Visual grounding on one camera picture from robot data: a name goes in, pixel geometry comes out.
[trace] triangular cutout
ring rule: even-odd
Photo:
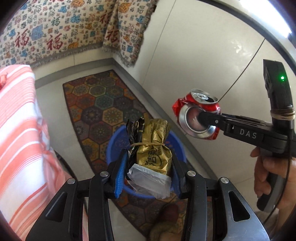
[[[47,220],[62,222],[68,194],[63,192],[45,215]]]
[[[240,202],[240,200],[235,195],[235,193],[229,192],[228,195],[230,199],[233,220],[235,222],[248,220],[250,218],[250,214],[248,213],[246,208],[243,206],[243,204]]]

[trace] finger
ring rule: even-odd
[[[260,147],[256,147],[254,150],[251,151],[251,157],[257,157],[260,155]]]
[[[268,176],[268,171],[264,168],[262,157],[257,158],[254,170],[254,176],[257,177],[261,182],[264,182]]]
[[[288,168],[288,159],[265,156],[263,157],[263,166],[269,172],[280,175],[281,177],[285,178]]]
[[[258,196],[261,196],[263,193],[269,195],[271,186],[267,181],[261,182],[258,178],[255,178],[254,191]]]

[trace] red can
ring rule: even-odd
[[[198,112],[200,111],[221,114],[216,97],[202,90],[193,89],[184,98],[178,99],[172,108],[177,117],[178,124],[186,133],[195,138],[206,140],[215,140],[217,138],[219,133],[218,127],[209,126],[207,129],[204,129],[197,120]]]

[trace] human hand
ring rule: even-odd
[[[258,197],[262,194],[270,194],[271,186],[266,181],[268,172],[280,175],[285,178],[287,174],[288,160],[283,158],[275,158],[260,155],[260,148],[256,147],[251,152],[251,157],[257,157],[255,165],[255,182],[254,191]],[[288,182],[285,188],[283,197],[278,205],[278,209],[284,209],[286,207],[294,207],[296,203],[296,159],[291,160],[290,172],[288,176]]]

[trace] striped cloth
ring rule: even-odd
[[[0,69],[0,210],[22,240],[70,177],[49,145],[34,83],[29,65]],[[88,240],[85,212],[83,240]]]

